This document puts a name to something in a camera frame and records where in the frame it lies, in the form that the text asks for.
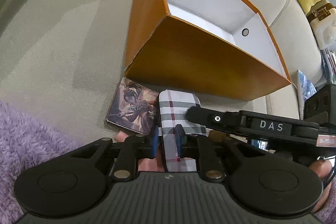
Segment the right hand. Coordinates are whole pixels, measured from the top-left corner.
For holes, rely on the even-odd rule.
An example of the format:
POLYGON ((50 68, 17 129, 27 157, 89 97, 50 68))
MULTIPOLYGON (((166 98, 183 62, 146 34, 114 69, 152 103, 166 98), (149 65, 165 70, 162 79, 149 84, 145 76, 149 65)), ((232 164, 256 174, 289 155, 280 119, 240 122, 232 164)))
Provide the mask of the right hand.
MULTIPOLYGON (((329 173, 332 170, 332 164, 329 160, 318 160, 315 161, 314 163, 312 163, 309 166, 309 169, 311 169, 313 172, 315 172, 322 180, 324 180, 325 178, 327 178, 327 176, 329 175, 329 173)), ((315 208, 313 209, 313 212, 316 213, 317 211, 319 211, 327 202, 327 199, 329 197, 329 193, 330 193, 330 189, 331 189, 331 184, 329 184, 322 193, 321 198, 319 199, 318 203, 316 204, 315 208)))

